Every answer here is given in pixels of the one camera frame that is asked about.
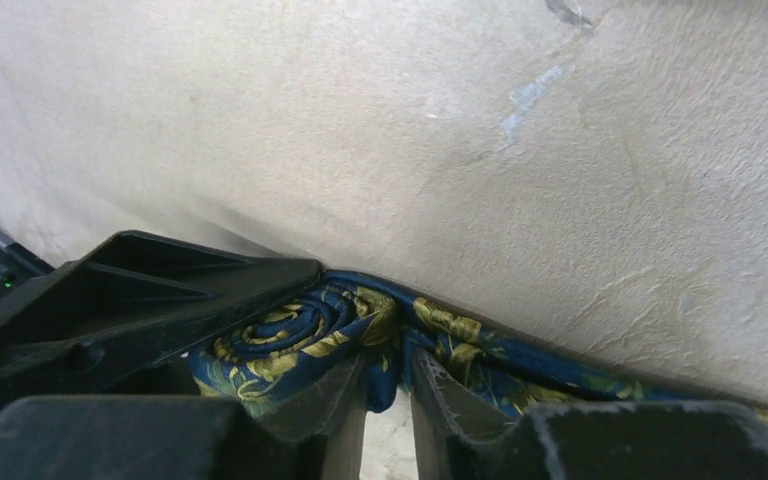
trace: paint smudge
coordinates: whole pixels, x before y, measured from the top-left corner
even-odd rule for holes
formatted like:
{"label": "paint smudge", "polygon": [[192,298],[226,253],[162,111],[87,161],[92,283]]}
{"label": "paint smudge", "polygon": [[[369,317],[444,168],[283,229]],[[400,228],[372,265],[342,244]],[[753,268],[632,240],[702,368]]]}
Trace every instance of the paint smudge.
{"label": "paint smudge", "polygon": [[504,145],[497,148],[496,152],[505,150],[516,143],[523,119],[534,110],[537,100],[545,97],[549,92],[549,84],[563,75],[563,73],[564,71],[561,67],[552,67],[549,71],[537,77],[534,83],[529,83],[511,93],[510,99],[514,102],[517,110],[502,122],[502,129],[505,131],[507,141]]}
{"label": "paint smudge", "polygon": [[573,11],[563,0],[546,0],[546,8],[564,23],[580,25],[583,27],[593,27],[593,23],[581,14],[581,10],[578,12]]}

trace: rolled necktie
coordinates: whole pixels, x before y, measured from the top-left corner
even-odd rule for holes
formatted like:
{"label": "rolled necktie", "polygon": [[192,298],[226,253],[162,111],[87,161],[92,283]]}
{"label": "rolled necktie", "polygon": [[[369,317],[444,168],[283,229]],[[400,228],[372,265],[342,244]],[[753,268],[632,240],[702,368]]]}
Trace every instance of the rolled necktie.
{"label": "rolled necktie", "polygon": [[[486,327],[404,287],[329,271],[294,302],[189,353],[202,394],[264,415],[347,356],[368,349],[367,409],[390,407],[410,388],[414,348],[434,355],[475,395],[518,417],[535,403],[694,400],[611,374]],[[768,424],[768,410],[758,410]]]}

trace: stained surface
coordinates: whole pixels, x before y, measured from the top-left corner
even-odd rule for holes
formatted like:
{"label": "stained surface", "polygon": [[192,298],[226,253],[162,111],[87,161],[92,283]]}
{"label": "stained surface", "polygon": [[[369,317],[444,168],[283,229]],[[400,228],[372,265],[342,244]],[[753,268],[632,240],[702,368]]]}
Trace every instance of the stained surface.
{"label": "stained surface", "polygon": [[0,227],[313,256],[768,403],[768,2],[550,3],[0,1]]}

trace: dark stain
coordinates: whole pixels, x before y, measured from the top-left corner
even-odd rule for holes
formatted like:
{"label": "dark stain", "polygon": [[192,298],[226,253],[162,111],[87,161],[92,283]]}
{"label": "dark stain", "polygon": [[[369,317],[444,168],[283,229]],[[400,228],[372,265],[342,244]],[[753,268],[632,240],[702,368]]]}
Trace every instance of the dark stain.
{"label": "dark stain", "polygon": [[574,12],[564,3],[564,0],[546,0],[546,8],[564,23],[584,27],[593,26],[593,23],[587,17]]}

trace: rolled fabric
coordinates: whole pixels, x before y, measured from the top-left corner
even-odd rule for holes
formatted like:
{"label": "rolled fabric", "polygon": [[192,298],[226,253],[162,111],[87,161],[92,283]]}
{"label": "rolled fabric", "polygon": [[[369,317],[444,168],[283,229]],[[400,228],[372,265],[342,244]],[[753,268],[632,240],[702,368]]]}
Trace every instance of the rolled fabric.
{"label": "rolled fabric", "polygon": [[[390,407],[410,389],[414,348],[431,352],[475,395],[518,417],[534,403],[699,400],[567,359],[488,328],[378,278],[329,271],[321,283],[253,324],[189,353],[204,395],[238,398],[261,416],[340,360],[371,350],[367,408]],[[768,410],[758,410],[768,424]]]}

